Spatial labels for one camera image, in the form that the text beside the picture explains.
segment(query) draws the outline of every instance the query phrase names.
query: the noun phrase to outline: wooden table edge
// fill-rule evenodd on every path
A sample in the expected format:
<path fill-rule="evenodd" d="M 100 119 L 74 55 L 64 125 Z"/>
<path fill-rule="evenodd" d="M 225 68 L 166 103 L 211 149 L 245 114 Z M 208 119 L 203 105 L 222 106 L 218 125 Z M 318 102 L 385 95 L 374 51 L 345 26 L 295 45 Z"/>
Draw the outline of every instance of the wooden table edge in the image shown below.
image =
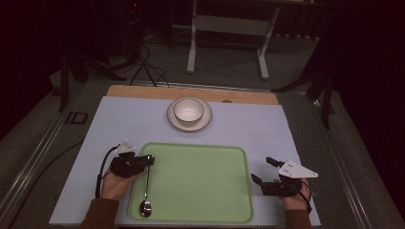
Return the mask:
<path fill-rule="evenodd" d="M 112 85 L 106 95 L 115 97 L 156 98 L 172 100 L 180 97 L 190 96 L 199 97 L 208 102 L 223 102 L 225 100 L 229 100 L 233 103 L 279 105 L 276 95 L 272 93 L 230 90 Z"/>

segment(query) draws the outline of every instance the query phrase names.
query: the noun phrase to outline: dark background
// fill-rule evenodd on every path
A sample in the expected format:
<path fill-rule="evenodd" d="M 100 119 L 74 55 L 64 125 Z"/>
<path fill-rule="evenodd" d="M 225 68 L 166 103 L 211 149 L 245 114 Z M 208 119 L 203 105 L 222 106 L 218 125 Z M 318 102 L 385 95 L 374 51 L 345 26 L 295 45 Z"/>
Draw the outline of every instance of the dark background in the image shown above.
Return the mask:
<path fill-rule="evenodd" d="M 181 0 L 157 0 L 151 5 L 123 0 L 0 3 L 0 139 L 53 89 L 49 75 L 60 69 L 64 45 L 69 44 L 101 61 L 106 61 L 107 52 L 123 52 L 129 18 L 127 8 L 134 3 L 139 3 L 137 16 L 141 22 L 165 32 L 170 32 L 167 26 L 173 22 L 189 23 L 191 4 Z M 327 30 L 325 23 L 330 22 L 327 13 L 319 10 L 300 13 L 297 8 L 282 10 L 275 32 L 291 34 L 292 38 L 300 34 L 324 36 L 309 64 L 316 70 L 332 62 L 333 88 L 341 94 L 404 217 L 405 197 L 400 181 L 405 174 L 402 165 L 405 35 L 401 25 L 405 21 L 402 13 L 405 4 L 403 1 L 354 3 L 360 7 L 333 18 Z M 337 52 L 343 54 L 335 59 Z"/>

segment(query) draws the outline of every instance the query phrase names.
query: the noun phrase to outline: white bowl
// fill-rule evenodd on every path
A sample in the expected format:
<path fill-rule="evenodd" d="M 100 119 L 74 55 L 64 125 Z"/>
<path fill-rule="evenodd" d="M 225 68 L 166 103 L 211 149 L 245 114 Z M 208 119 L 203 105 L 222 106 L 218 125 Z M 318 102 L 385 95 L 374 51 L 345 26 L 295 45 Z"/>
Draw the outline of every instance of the white bowl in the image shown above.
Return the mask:
<path fill-rule="evenodd" d="M 175 105 L 175 115 L 180 121 L 191 123 L 203 116 L 203 105 L 194 98 L 185 98 Z"/>

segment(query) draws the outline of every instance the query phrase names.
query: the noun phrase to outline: spoon handle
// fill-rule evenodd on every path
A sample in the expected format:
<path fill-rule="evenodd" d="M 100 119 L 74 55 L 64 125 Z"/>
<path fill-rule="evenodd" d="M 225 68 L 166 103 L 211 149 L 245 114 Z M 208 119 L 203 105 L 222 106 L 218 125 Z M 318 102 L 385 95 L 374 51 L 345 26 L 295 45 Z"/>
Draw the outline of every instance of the spoon handle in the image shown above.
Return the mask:
<path fill-rule="evenodd" d="M 145 190 L 145 199 L 148 199 L 149 170 L 150 170 L 150 166 L 148 166 L 146 169 L 147 169 L 147 174 L 146 174 L 146 190 Z"/>

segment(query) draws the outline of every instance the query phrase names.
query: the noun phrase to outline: person's arm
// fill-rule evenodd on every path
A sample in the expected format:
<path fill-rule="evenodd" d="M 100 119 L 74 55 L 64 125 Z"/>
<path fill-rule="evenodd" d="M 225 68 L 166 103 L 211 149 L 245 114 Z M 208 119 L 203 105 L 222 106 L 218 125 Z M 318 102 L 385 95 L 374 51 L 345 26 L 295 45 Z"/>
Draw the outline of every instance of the person's arm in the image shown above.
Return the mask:
<path fill-rule="evenodd" d="M 110 171 L 103 179 L 100 198 L 92 200 L 86 217 L 80 224 L 81 229 L 113 229 L 119 200 L 128 186 L 137 179 L 138 175 L 122 178 Z"/>
<path fill-rule="evenodd" d="M 309 188 L 303 184 L 300 192 L 309 199 Z M 282 198 L 286 210 L 286 229 L 310 229 L 309 212 L 307 202 L 300 196 L 296 195 L 291 198 Z"/>

